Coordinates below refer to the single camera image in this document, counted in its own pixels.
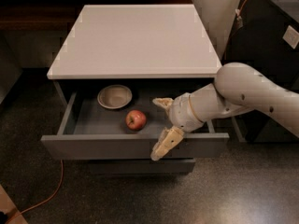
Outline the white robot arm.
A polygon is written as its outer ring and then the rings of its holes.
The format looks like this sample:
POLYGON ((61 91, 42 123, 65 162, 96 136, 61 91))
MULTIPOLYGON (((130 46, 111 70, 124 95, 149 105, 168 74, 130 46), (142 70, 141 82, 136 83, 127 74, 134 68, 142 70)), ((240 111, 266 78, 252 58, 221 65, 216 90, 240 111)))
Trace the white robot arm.
POLYGON ((177 146, 186 133, 212 119, 225 119, 257 110, 299 136, 299 94, 272 82, 244 63, 227 63, 214 81, 179 97, 155 98, 172 127, 163 129, 150 157, 157 161, 177 146))

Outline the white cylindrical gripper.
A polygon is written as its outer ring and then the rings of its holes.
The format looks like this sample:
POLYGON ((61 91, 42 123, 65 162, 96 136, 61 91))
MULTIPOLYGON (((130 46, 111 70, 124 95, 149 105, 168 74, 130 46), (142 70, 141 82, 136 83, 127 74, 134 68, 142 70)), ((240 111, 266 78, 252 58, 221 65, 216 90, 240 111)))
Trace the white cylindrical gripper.
POLYGON ((152 148, 150 157, 153 161, 163 158, 171 149, 176 147, 184 138, 184 133, 191 133, 204 125, 195 112, 197 97, 194 93, 184 93, 175 100, 172 98, 154 98, 152 102, 168 114, 174 125, 164 128, 157 143, 152 148))

